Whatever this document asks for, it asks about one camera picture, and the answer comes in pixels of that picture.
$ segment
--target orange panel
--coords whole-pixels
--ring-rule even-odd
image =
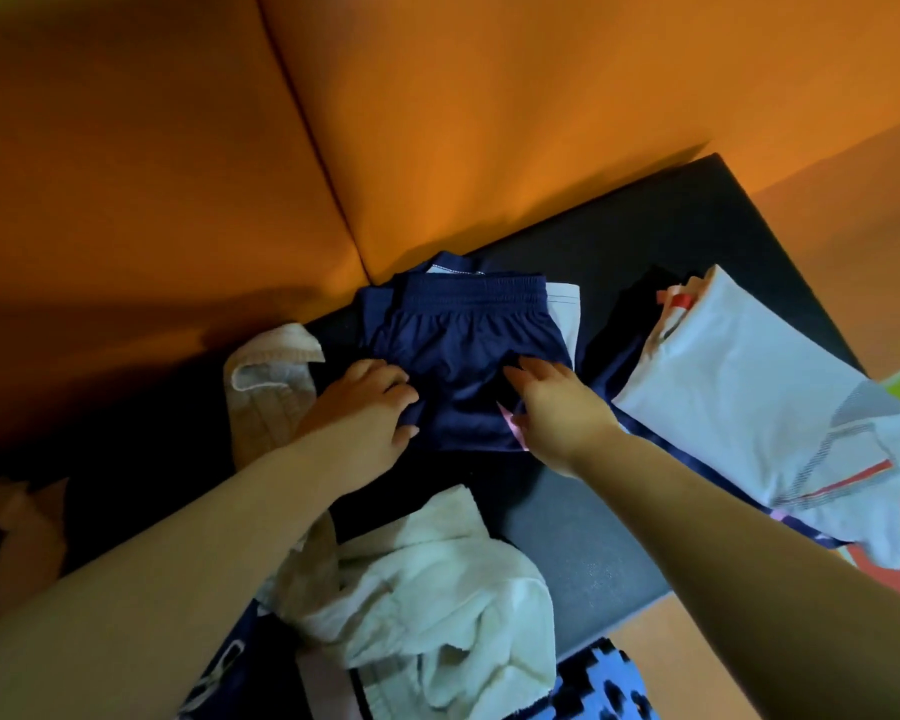
[[[756,191],[900,123],[900,0],[262,0],[371,277],[663,163]]]
[[[0,440],[366,283],[255,0],[0,10]]]

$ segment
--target white garment with red stripe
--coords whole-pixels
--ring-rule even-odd
[[[757,502],[900,569],[900,400],[719,265],[685,288],[613,403]]]

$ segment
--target person's right hand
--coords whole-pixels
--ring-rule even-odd
[[[520,368],[504,366],[506,380],[527,413],[513,421],[536,459],[554,472],[576,477],[588,451],[620,432],[610,406],[562,363],[520,357]]]

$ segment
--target person's left hand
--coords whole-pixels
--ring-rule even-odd
[[[355,362],[303,417],[293,441],[326,466],[335,497],[359,490],[392,468],[420,431],[396,425],[403,410],[420,398],[409,380],[402,368],[386,361]]]

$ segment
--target navy blue shorts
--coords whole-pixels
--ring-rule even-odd
[[[401,417],[420,427],[414,448],[521,450],[501,410],[518,409],[502,368],[520,355],[571,363],[543,275],[411,271],[357,302],[363,349],[420,394]]]

